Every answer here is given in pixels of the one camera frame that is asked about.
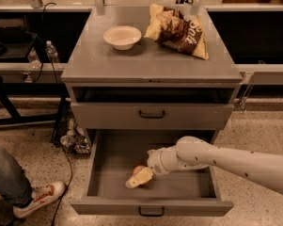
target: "person's leg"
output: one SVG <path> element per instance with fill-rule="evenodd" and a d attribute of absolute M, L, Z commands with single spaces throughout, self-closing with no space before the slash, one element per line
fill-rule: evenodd
<path fill-rule="evenodd" d="M 0 146 L 0 195 L 14 206 L 32 201 L 32 187 L 15 158 Z"/>

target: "speckled floor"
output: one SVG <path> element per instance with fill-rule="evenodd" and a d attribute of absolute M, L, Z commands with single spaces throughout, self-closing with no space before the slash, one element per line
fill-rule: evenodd
<path fill-rule="evenodd" d="M 61 148 L 50 143 L 52 124 L 0 128 L 0 145 L 12 153 L 26 171 L 33 185 L 60 179 L 67 183 L 70 167 Z M 283 154 L 283 101 L 273 103 L 253 101 L 248 111 L 238 108 L 215 141 L 222 147 L 266 153 Z M 73 180 L 58 209 L 55 225 L 193 225 L 193 226 L 283 226 L 283 196 L 221 169 L 215 169 L 223 201 L 234 202 L 234 207 L 221 218 L 162 217 L 142 218 L 123 216 L 77 215 L 70 203 L 80 199 L 86 185 L 88 159 L 70 155 Z M 47 205 L 25 221 L 23 226 L 50 226 L 57 202 Z M 11 217 L 10 207 L 0 199 L 0 218 Z"/>

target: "black handle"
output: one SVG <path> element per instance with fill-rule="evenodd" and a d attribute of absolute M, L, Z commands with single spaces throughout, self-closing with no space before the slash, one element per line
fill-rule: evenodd
<path fill-rule="evenodd" d="M 141 207 L 139 207 L 138 210 L 139 210 L 139 215 L 142 216 L 142 217 L 162 217 L 165 213 L 165 209 L 163 207 L 161 208 L 161 214 L 155 214 L 155 215 L 154 214 L 144 214 L 144 213 L 142 213 Z"/>
<path fill-rule="evenodd" d="M 162 111 L 161 113 L 144 113 L 139 110 L 139 117 L 143 119 L 161 119 L 165 116 L 165 112 Z"/>

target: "shoe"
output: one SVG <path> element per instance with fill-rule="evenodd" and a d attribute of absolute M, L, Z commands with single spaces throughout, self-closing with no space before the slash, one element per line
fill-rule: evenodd
<path fill-rule="evenodd" d="M 34 188 L 32 193 L 33 201 L 25 208 L 13 207 L 14 216 L 16 218 L 27 218 L 42 206 L 57 200 L 63 195 L 65 189 L 66 186 L 61 181 Z"/>

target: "brown snack bag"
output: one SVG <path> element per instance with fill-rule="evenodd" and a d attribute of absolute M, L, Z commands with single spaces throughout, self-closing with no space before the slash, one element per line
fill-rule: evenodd
<path fill-rule="evenodd" d="M 187 21 L 178 9 L 152 4 L 145 38 L 179 52 L 208 59 L 205 34 L 199 18 Z"/>

